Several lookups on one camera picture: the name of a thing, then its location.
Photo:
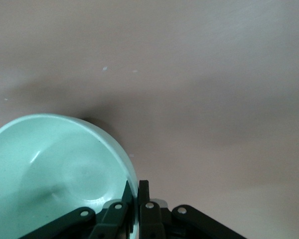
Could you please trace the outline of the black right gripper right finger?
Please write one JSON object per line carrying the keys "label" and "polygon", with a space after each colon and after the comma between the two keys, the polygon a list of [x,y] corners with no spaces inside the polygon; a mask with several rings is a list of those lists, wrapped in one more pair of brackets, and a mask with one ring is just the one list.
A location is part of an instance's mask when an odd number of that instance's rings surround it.
{"label": "black right gripper right finger", "polygon": [[190,205],[172,210],[150,199],[149,182],[139,182],[139,238],[244,239],[245,237]]}

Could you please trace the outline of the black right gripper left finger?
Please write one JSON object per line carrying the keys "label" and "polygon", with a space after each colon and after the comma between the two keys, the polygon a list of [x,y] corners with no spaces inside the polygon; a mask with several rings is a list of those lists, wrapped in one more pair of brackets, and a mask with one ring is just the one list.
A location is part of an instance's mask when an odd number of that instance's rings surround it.
{"label": "black right gripper left finger", "polygon": [[128,182],[120,200],[99,213],[77,208],[25,235],[22,239],[128,239],[134,229],[134,197]]}

